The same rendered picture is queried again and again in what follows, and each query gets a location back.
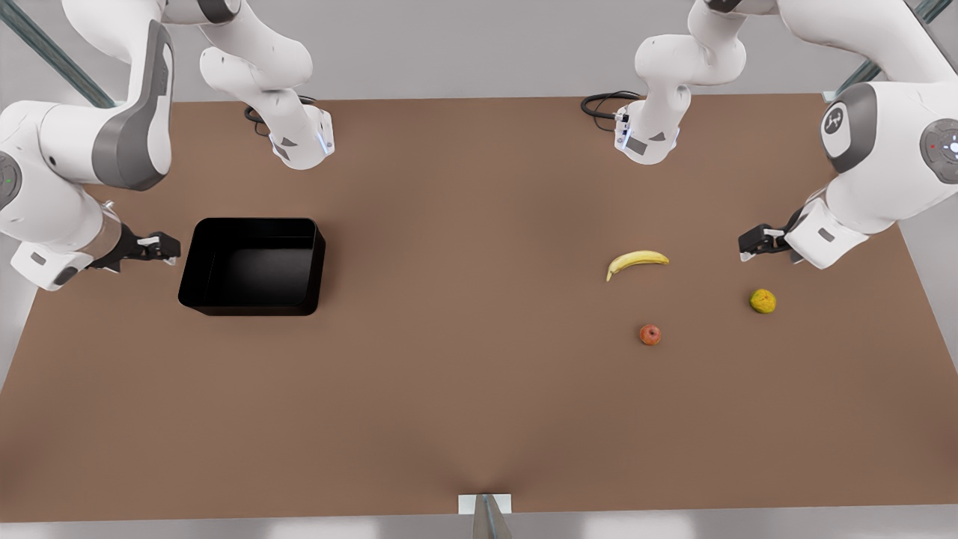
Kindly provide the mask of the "silver frame post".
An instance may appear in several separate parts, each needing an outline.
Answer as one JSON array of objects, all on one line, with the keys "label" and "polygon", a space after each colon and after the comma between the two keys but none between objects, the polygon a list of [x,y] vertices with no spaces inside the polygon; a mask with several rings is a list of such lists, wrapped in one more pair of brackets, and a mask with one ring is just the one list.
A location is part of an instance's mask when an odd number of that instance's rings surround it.
[{"label": "silver frame post", "polygon": [[[952,69],[958,72],[958,59],[954,59],[954,55],[948,51],[947,45],[945,45],[945,42],[937,35],[932,27],[933,22],[947,11],[949,7],[958,4],[958,0],[917,0],[916,4],[910,4],[908,0],[901,1],[906,4],[907,8],[920,23],[924,33],[930,37],[940,54],[947,59]],[[821,98],[824,103],[832,103],[839,93],[847,88],[851,88],[852,85],[859,82],[876,81],[879,76],[884,76],[884,81],[889,81],[890,79],[882,65],[877,64],[872,58],[866,58],[838,88],[822,92]]]},{"label": "silver frame post", "polygon": [[459,515],[472,515],[472,539],[513,539],[505,515],[513,513],[512,494],[461,494]]},{"label": "silver frame post", "polygon": [[69,83],[87,103],[100,109],[118,105],[14,0],[0,0],[0,22]]}]

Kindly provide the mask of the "black storage box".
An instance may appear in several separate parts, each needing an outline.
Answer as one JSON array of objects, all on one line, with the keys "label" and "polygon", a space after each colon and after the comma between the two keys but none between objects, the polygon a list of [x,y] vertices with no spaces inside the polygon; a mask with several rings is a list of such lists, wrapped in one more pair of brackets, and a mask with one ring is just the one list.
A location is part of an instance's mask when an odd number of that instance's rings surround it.
[{"label": "black storage box", "polygon": [[309,315],[326,241],[309,218],[206,218],[194,229],[179,303],[205,315]]}]

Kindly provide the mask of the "yellow banana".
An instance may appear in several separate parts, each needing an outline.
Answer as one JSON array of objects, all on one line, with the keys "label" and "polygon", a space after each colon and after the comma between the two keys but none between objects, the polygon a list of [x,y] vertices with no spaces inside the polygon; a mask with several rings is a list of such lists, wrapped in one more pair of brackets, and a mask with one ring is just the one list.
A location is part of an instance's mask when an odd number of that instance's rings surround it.
[{"label": "yellow banana", "polygon": [[668,265],[670,259],[654,250],[634,250],[620,255],[610,262],[608,272],[606,272],[605,282],[612,279],[612,276],[622,272],[627,267],[639,265]]}]

